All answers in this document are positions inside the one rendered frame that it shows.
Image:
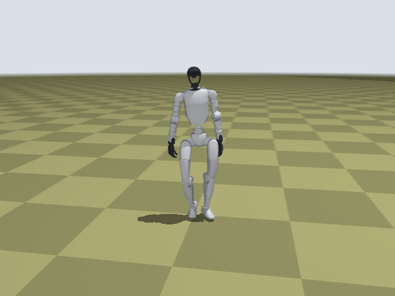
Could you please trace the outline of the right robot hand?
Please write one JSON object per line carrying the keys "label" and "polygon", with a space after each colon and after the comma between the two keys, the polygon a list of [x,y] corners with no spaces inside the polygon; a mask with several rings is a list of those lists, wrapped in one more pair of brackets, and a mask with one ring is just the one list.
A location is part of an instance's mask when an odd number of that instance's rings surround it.
{"label": "right robot hand", "polygon": [[[175,150],[174,150],[174,143],[175,143],[175,138],[172,138],[171,142],[168,142],[168,153],[173,157],[173,158],[177,158],[176,156],[174,156],[174,153],[176,155],[178,155]],[[174,153],[173,153],[174,152]]]}

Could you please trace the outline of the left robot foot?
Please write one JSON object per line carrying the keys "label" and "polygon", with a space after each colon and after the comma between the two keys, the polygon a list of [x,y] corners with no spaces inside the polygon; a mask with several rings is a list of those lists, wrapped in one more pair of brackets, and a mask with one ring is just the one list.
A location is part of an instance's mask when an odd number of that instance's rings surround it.
{"label": "left robot foot", "polygon": [[209,208],[206,207],[206,209],[204,209],[204,206],[202,206],[201,208],[201,212],[204,214],[204,216],[206,216],[208,219],[214,219],[215,215],[211,212],[211,210]]}

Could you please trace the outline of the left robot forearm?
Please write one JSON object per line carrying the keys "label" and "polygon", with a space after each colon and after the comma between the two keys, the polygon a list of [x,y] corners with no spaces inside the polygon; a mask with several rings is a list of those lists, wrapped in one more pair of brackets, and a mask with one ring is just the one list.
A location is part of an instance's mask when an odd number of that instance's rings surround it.
{"label": "left robot forearm", "polygon": [[[222,116],[221,116],[222,117]],[[219,135],[222,135],[221,119],[214,120],[215,138],[219,140]]]}

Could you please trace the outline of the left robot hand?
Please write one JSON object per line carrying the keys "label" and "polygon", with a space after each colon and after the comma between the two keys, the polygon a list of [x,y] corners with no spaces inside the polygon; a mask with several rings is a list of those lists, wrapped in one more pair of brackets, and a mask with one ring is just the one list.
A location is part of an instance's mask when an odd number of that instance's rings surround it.
{"label": "left robot hand", "polygon": [[[217,140],[217,139],[216,139],[216,140]],[[219,135],[219,140],[217,140],[217,142],[218,142],[218,157],[221,156],[221,155],[222,155],[222,152],[223,152],[223,144],[222,144],[222,141],[223,141],[223,136],[222,136],[222,135]]]}

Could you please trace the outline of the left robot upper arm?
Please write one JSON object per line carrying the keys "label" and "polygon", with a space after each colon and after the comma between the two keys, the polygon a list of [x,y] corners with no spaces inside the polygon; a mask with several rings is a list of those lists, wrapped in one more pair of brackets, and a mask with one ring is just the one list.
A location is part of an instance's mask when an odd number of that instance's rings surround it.
{"label": "left robot upper arm", "polygon": [[211,101],[210,101],[210,107],[212,110],[211,118],[213,120],[219,120],[219,119],[221,119],[221,114],[218,111],[217,93],[214,90],[207,90],[207,92],[209,94],[209,98],[211,99]]}

